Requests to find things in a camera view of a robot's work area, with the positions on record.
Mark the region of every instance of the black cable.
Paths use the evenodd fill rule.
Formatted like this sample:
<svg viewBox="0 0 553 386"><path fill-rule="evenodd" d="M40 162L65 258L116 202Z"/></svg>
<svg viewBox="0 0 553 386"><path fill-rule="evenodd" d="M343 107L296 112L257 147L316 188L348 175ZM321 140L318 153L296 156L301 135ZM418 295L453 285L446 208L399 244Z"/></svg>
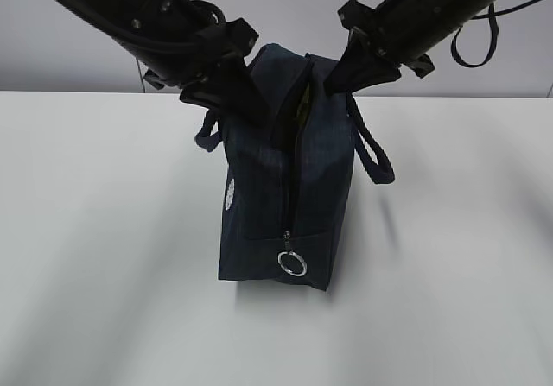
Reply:
<svg viewBox="0 0 553 386"><path fill-rule="evenodd" d="M515 6L513 8L501 10L499 12L495 10L495 5L494 3L492 3L490 5L488 13L486 13L485 15L477 15L471 19L472 21L479 21L482 19L489 19L490 21L492 40L490 42L490 49L488 51L486 59L481 64L475 65L475 64L469 64L461 58L461 55L459 54L459 49L457 47L457 40L459 39L459 35L461 34L461 31L463 29L463 27L461 26L457 31L457 34L451 41L451 55L453 56L453 59L455 60L455 62L457 62L461 66L464 66L465 68L480 68L481 66L484 66L485 64L487 64L495 55L495 51L497 50L497 47L498 47L498 39L499 39L499 25L497 21L498 16L510 15L511 13L515 13L515 12L518 12L519 10L526 9L542 1L543 0L530 0L528 2L521 3L520 5Z"/></svg>
<svg viewBox="0 0 553 386"><path fill-rule="evenodd" d="M207 13L211 14L212 16L215 16L215 18L217 19L218 25L226 23L225 14L221 9L219 9L213 3L206 2L205 0L192 0L191 2L194 6L197 6L205 10Z"/></svg>
<svg viewBox="0 0 553 386"><path fill-rule="evenodd" d="M481 66L484 66L490 60L492 60L493 56L495 55L495 51L498 48L499 39L499 24L495 14L495 3L490 4L488 15L490 16L489 20L492 40L490 41L490 49L487 53L487 57L481 64L469 64L461 58L461 55L459 54L459 49L457 48L457 39L459 38L461 31L463 30L463 27L461 26L457 31L457 34L453 38L453 41L451 42L451 54L453 55L453 59L455 60L455 62L457 62L459 65L464 66L465 68L480 68Z"/></svg>
<svg viewBox="0 0 553 386"><path fill-rule="evenodd" d="M542 2L542 1L543 0L530 0L528 2L520 4L519 6L515 6L514 8L505 9L505 10L501 10L499 12L496 12L495 15L496 15L496 17L510 15L511 13L518 12L519 10L522 10L522 9L526 9L526 8L528 8L530 6L533 6L534 4ZM471 20L479 21L481 19L489 19L489 18L490 18L490 15L485 14L485 15L477 15L477 16L473 17Z"/></svg>

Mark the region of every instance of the bag handle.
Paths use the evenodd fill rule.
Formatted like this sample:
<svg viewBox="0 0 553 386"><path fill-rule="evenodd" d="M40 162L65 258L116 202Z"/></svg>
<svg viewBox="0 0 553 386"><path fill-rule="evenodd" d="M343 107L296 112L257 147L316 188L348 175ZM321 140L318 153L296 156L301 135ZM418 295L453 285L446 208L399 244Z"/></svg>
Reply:
<svg viewBox="0 0 553 386"><path fill-rule="evenodd" d="M388 185L396 179L394 169L391 166L390 159L372 137L370 131L366 128L365 121L359 112L359 107L353 98L353 95L347 94L347 112L355 124L353 134L355 138L355 150L372 181L377 185ZM371 150L377 156L375 162L367 151L363 140L369 145Z"/></svg>
<svg viewBox="0 0 553 386"><path fill-rule="evenodd" d="M217 146L223 141L223 136L220 130L213 133L213 127L218 122L217 113L213 110L209 110L204 118L204 124L201 126L200 131L195 137L196 144L202 147L208 153L214 151Z"/></svg>

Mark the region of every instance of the white table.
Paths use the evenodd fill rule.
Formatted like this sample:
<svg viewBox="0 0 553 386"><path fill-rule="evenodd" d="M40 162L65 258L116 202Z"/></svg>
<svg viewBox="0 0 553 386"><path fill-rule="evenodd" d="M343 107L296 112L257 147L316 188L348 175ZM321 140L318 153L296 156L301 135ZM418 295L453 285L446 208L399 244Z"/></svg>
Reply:
<svg viewBox="0 0 553 386"><path fill-rule="evenodd" d="M327 294L218 282L226 164L163 95L0 93L0 384L553 384L553 101L360 98Z"/></svg>

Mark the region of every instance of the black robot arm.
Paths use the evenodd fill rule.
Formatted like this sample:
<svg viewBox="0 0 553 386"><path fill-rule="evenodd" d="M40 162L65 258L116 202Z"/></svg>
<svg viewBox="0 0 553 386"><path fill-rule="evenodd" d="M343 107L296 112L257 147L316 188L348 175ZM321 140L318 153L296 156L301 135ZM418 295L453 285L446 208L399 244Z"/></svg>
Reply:
<svg viewBox="0 0 553 386"><path fill-rule="evenodd" d="M385 0L376 9L350 0L339 11L352 30L329 76L329 93L355 92L400 78L406 65L424 78L435 70L426 53L496 0Z"/></svg>
<svg viewBox="0 0 553 386"><path fill-rule="evenodd" d="M155 88L178 86L184 102L264 123L268 106L244 62L258 34L244 19L227 22L196 0L57 1L146 64ZM435 69L426 52L494 1L386 0L371 9L351 0L339 15L353 36L327 92L397 80L401 65L423 78Z"/></svg>
<svg viewBox="0 0 553 386"><path fill-rule="evenodd" d="M258 33L244 19L226 22L199 0L56 1L143 62L156 89L178 86L184 102L264 123L267 104L244 62Z"/></svg>

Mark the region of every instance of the zipper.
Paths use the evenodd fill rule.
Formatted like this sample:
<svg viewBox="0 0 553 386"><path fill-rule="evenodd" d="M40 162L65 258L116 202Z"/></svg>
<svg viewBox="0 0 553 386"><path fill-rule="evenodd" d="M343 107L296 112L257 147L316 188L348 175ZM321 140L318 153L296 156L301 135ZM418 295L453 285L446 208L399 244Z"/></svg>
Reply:
<svg viewBox="0 0 553 386"><path fill-rule="evenodd" d="M296 220L297 204L300 198L300 187L302 184L302 139L303 132L308 123L308 119L312 110L313 103L313 89L308 83L304 95L308 94L307 101L300 103L299 111L297 112L297 119L302 118L302 123L299 126L296 134L296 140L294 144L294 150L289 154L289 180L288 180L288 204L285 210L283 219L284 228L284 248L288 251L292 251L290 239L294 232L294 222ZM302 111L306 111L307 114L303 116Z"/></svg>

